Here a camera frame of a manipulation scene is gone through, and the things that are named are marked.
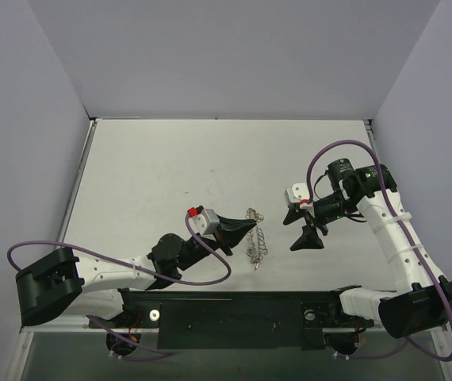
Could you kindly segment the metal disc key organizer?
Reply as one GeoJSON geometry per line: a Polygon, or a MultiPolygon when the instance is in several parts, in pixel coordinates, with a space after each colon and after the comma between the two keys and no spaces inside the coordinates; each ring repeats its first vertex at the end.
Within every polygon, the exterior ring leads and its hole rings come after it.
{"type": "Polygon", "coordinates": [[[249,258],[253,270],[257,271],[263,259],[269,252],[266,246],[264,232],[260,226],[260,223],[264,221],[264,216],[254,208],[249,207],[246,211],[246,219],[255,221],[255,227],[246,235],[246,256],[249,258]]]}

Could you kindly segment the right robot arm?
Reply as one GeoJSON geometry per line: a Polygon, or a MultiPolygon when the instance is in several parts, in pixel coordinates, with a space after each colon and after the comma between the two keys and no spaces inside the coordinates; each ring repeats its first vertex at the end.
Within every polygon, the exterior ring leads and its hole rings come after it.
{"type": "Polygon", "coordinates": [[[386,166],[355,169],[348,159],[328,165],[332,193],[311,200],[308,186],[295,183],[285,190],[289,225],[305,220],[291,250],[322,249],[328,224],[360,213],[369,224],[395,279],[394,291],[344,287],[326,306],[328,319],[343,325],[352,317],[379,322],[395,338],[445,325],[452,313],[452,281],[435,265],[416,235],[411,214],[386,166]]]}

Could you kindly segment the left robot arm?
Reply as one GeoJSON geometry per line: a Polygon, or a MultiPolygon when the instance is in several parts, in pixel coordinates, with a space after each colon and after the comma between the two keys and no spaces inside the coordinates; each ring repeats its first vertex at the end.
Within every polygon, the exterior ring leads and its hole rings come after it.
{"type": "Polygon", "coordinates": [[[122,289],[153,291],[185,284],[183,271],[209,255],[223,261],[257,225],[253,219],[221,217],[201,207],[188,210],[185,223],[190,239],[167,233],[147,255],[125,260],[50,242],[52,252],[17,269],[22,325],[43,325],[70,310],[125,327],[133,322],[136,308],[122,299],[122,289]]]}

